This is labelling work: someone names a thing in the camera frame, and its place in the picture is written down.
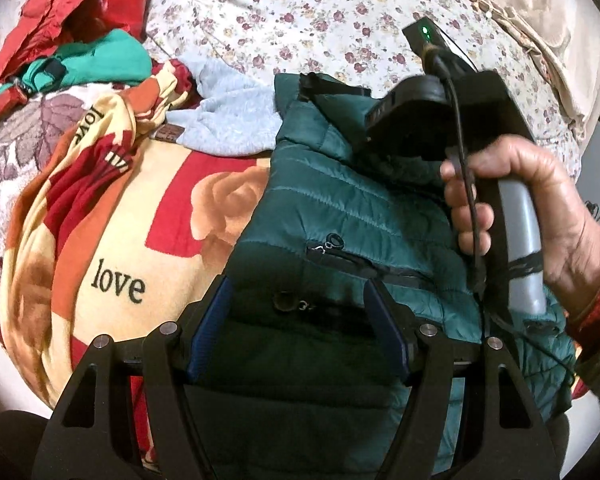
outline clothing pile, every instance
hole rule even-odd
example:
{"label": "clothing pile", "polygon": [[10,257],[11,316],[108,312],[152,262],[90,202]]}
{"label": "clothing pile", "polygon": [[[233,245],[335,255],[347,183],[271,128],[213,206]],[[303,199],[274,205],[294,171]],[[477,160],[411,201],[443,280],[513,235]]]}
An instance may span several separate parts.
{"label": "clothing pile", "polygon": [[[439,165],[354,154],[369,96],[307,100],[298,75],[272,88],[219,59],[151,60],[138,41],[145,0],[129,15],[115,1],[29,0],[0,53],[0,121],[40,93],[122,84],[67,119],[18,193],[0,277],[10,357],[53,407],[95,336],[147,335],[224,271],[231,313],[192,393],[219,478],[374,478],[410,391],[369,331],[365,279],[448,336],[480,339]],[[341,243],[327,253],[330,240]],[[548,300],[535,343],[572,362]],[[514,344],[542,415],[563,412],[564,368]],[[437,470],[452,461],[462,390],[456,381]],[[144,462],[159,466],[141,380],[132,399]]]}

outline leaf pattern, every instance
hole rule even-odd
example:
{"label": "leaf pattern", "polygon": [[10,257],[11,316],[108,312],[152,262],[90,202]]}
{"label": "leaf pattern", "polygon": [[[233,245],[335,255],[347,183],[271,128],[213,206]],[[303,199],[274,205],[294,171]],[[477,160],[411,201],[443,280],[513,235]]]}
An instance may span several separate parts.
{"label": "leaf pattern", "polygon": [[[32,160],[41,170],[62,133],[84,114],[83,102],[67,93],[29,101],[0,124],[0,183],[18,176]],[[15,160],[10,159],[14,146]]]}

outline black device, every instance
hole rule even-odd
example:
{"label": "black device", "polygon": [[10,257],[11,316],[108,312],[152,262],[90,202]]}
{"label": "black device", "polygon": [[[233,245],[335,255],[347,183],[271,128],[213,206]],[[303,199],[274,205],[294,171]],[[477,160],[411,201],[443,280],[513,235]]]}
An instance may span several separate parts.
{"label": "black device", "polygon": [[[229,280],[218,276],[177,322],[147,337],[97,336],[46,425],[32,480],[215,480],[187,401],[228,312]],[[365,311],[394,373],[412,388],[376,480],[557,480],[552,441],[504,343],[449,339],[435,322],[396,303],[381,280],[364,289]],[[142,468],[130,377],[144,377],[161,473]],[[464,401],[451,469],[432,476],[454,377]]]}
{"label": "black device", "polygon": [[[451,52],[428,18],[402,32],[422,59],[425,74],[399,82],[367,113],[366,142],[358,149],[424,160],[455,159],[467,189],[471,189],[474,181],[465,167],[469,153],[483,149],[501,134],[534,142],[496,71],[474,70]],[[544,314],[538,218],[526,185],[515,177],[476,180],[475,185],[480,200],[493,207],[495,220],[486,269],[478,251],[474,254],[474,290],[481,298],[484,293],[484,303],[500,317],[507,317],[503,305],[512,311]],[[476,242],[475,197],[471,193],[469,202]]]}

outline green cloth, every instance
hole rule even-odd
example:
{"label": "green cloth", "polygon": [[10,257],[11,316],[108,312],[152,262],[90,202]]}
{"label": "green cloth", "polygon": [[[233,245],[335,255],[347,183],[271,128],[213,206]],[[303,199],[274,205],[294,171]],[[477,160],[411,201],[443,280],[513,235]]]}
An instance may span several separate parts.
{"label": "green cloth", "polygon": [[[49,60],[59,61],[66,73],[57,77],[45,71]],[[32,62],[23,83],[36,92],[51,92],[73,85],[96,82],[140,84],[151,75],[151,58],[138,40],[124,30],[112,30],[93,43],[67,43],[50,57]]]}
{"label": "green cloth", "polygon": [[[359,136],[376,100],[320,95],[318,110],[298,100],[298,83],[297,75],[275,78],[283,124],[270,180],[225,269],[235,290],[229,317],[203,381],[188,391],[220,480],[373,480],[394,438],[410,391],[391,374],[375,338],[315,326],[273,307],[277,293],[290,291],[318,308],[321,299],[362,308],[365,280],[309,261],[312,241],[335,233],[350,253],[427,274],[435,292],[387,287],[449,337],[480,341],[478,306],[442,199],[439,163],[360,159],[342,133]],[[536,342],[573,363],[555,298],[548,297],[539,319],[558,333],[535,336]],[[516,343],[542,416],[563,412],[570,405],[565,370]],[[452,462],[463,385],[454,380],[437,471]]]}

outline bed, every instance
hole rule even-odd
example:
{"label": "bed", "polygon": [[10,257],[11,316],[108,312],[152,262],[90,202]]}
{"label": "bed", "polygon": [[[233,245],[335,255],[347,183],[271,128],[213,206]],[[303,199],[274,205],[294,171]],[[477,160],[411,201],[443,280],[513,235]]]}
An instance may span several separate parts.
{"label": "bed", "polygon": [[[24,1],[0,0],[0,46]],[[160,62],[185,52],[219,57],[266,84],[280,72],[326,72],[380,97],[422,71],[400,32],[421,16],[435,20],[479,69],[497,70],[537,142],[576,179],[584,138],[570,128],[573,118],[548,82],[549,71],[539,70],[542,62],[522,46],[524,38],[475,0],[149,0],[144,47]],[[38,95],[0,124],[0,272],[14,200],[60,134],[109,88]]]}

